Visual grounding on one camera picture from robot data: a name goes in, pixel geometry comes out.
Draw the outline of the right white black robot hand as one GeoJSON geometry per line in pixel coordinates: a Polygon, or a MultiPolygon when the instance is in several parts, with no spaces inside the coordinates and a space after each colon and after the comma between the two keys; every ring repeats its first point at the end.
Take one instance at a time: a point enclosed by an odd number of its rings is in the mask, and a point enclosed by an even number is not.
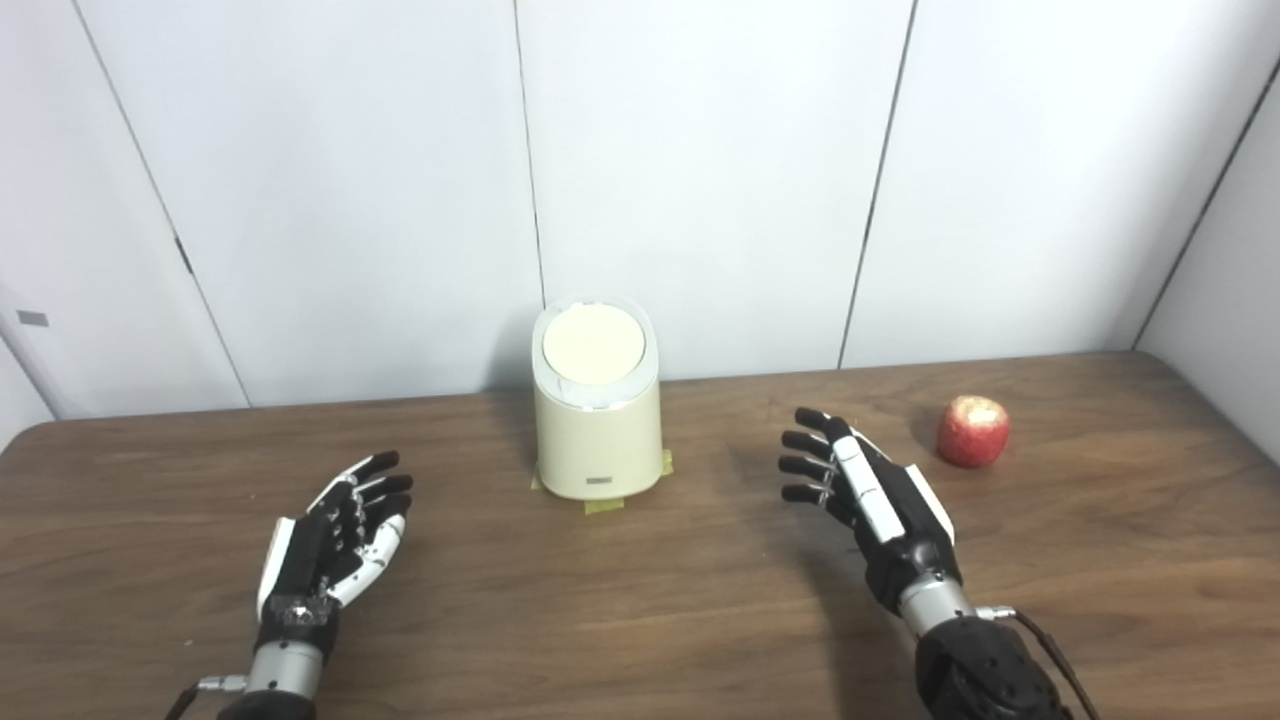
{"type": "Polygon", "coordinates": [[[897,464],[841,416],[799,407],[794,419],[801,428],[781,436],[791,452],[778,469],[801,480],[783,486],[782,500],[819,507],[852,532],[883,609],[906,618],[938,600],[945,618],[969,614],[952,524],[919,468],[897,464]]]}

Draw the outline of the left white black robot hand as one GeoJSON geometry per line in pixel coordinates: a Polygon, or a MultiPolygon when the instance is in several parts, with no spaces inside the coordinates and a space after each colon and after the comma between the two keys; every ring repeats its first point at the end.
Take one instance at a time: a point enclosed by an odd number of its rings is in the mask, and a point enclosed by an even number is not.
{"type": "Polygon", "coordinates": [[[407,528],[411,475],[396,451],[335,475],[297,518],[276,520],[256,598],[260,638],[323,635],[389,568],[407,528]]]}

